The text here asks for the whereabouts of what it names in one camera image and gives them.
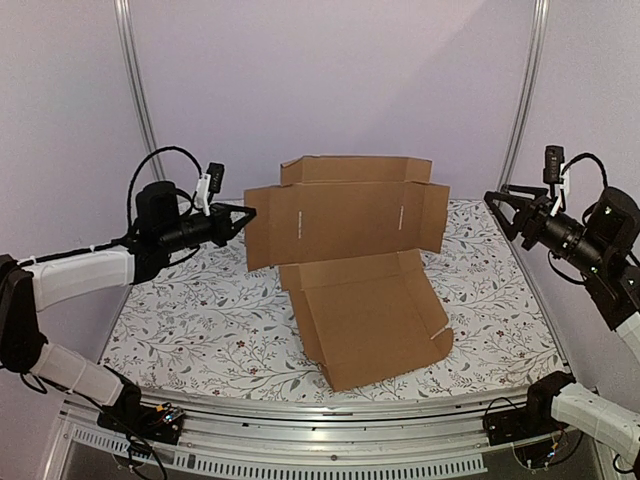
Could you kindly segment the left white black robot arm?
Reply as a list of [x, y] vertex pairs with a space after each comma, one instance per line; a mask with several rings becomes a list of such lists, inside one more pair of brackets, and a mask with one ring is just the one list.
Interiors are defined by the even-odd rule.
[[30, 374], [110, 407], [111, 419], [128, 434], [148, 426], [148, 412], [125, 396], [125, 379], [77, 352], [50, 342], [38, 315], [63, 301], [111, 287], [138, 285], [175, 265], [172, 256], [212, 243], [224, 247], [251, 222], [252, 207], [212, 202], [217, 188], [203, 175], [187, 209], [186, 192], [170, 181], [145, 186], [135, 198], [136, 218], [124, 236], [107, 244], [18, 261], [1, 258], [1, 365]]

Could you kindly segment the brown cardboard box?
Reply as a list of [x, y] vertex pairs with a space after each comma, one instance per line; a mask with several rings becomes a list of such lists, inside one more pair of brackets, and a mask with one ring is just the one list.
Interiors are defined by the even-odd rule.
[[449, 189], [425, 159], [304, 156], [248, 189], [249, 270], [275, 267], [305, 355], [335, 391], [445, 359], [454, 333], [423, 252], [441, 250]]

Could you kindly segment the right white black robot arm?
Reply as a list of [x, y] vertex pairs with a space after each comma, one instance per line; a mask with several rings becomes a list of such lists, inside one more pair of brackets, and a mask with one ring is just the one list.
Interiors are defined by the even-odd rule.
[[[633, 354], [639, 352], [639, 267], [632, 248], [639, 236], [639, 207], [616, 187], [603, 189], [585, 223], [553, 210], [543, 188], [508, 185], [484, 201], [508, 240], [525, 250], [540, 244], [581, 276], [608, 328]], [[550, 424], [568, 425], [606, 445], [639, 473], [639, 415], [606, 400], [573, 375], [556, 371], [529, 386], [517, 427], [537, 436]]]

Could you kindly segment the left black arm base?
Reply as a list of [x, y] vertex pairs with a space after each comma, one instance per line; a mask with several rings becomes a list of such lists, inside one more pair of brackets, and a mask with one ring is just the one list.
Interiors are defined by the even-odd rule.
[[113, 406], [102, 408], [97, 424], [105, 429], [135, 434], [138, 438], [177, 445], [180, 439], [185, 410], [165, 402], [156, 406], [141, 403], [141, 390], [125, 385]]

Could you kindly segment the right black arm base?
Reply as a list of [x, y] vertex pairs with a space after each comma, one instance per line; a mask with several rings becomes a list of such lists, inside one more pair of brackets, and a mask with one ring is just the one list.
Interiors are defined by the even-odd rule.
[[566, 428], [566, 423], [552, 418], [551, 406], [560, 390], [575, 382], [570, 373], [553, 372], [529, 386], [523, 407], [486, 413], [482, 426], [489, 445], [519, 442]]

